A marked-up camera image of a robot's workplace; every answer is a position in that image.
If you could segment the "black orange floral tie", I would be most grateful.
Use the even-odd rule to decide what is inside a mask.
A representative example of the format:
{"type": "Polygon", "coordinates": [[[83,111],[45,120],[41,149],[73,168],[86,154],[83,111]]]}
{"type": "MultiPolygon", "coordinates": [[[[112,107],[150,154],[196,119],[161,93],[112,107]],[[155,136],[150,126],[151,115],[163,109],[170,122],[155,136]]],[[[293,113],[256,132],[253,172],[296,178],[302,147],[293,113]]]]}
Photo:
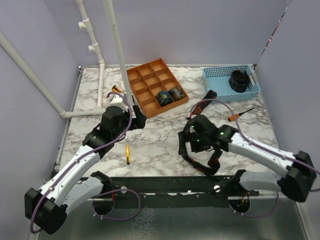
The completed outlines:
{"type": "Polygon", "coordinates": [[[213,150],[210,145],[201,140],[201,135],[199,133],[193,131],[195,126],[193,125],[192,116],[200,115],[202,111],[211,103],[211,100],[215,100],[216,97],[217,93],[209,90],[205,97],[191,109],[189,116],[186,118],[187,122],[183,130],[178,132],[178,155],[180,155],[186,162],[191,164],[194,169],[208,177],[214,176],[219,170],[221,166],[219,158],[222,154],[222,151],[214,151],[207,162],[208,166],[205,166],[188,155],[186,143],[190,143],[191,151],[193,153],[200,153],[204,151],[209,152],[213,150]]]}

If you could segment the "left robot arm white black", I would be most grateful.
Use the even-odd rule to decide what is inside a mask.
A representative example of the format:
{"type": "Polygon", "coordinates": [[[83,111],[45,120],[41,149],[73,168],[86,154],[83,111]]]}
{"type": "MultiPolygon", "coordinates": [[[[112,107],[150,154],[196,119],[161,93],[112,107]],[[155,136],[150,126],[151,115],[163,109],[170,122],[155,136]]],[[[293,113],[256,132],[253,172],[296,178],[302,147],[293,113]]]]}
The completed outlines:
{"type": "Polygon", "coordinates": [[[34,229],[37,225],[47,234],[54,234],[75,208],[92,197],[110,199],[107,207],[100,207],[96,212],[102,219],[106,218],[114,207],[115,193],[126,194],[127,189],[116,186],[100,171],[93,172],[84,181],[80,179],[115,143],[124,139],[127,131],[143,129],[146,119],[137,105],[126,111],[118,106],[107,107],[101,122],[86,135],[67,165],[39,189],[30,188],[25,193],[24,210],[30,220],[31,233],[37,233],[34,229]]]}

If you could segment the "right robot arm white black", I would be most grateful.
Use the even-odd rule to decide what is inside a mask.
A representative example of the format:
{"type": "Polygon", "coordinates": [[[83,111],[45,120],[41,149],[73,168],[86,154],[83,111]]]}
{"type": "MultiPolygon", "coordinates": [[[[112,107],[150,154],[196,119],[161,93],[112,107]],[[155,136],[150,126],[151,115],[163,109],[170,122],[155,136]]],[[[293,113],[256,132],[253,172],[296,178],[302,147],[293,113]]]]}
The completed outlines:
{"type": "Polygon", "coordinates": [[[297,154],[263,144],[229,125],[216,127],[204,115],[190,118],[178,133],[178,154],[193,168],[207,176],[214,176],[223,152],[231,152],[251,159],[269,172],[239,170],[228,188],[240,196],[246,191],[266,190],[284,194],[296,202],[305,202],[317,177],[308,153],[297,154]]]}

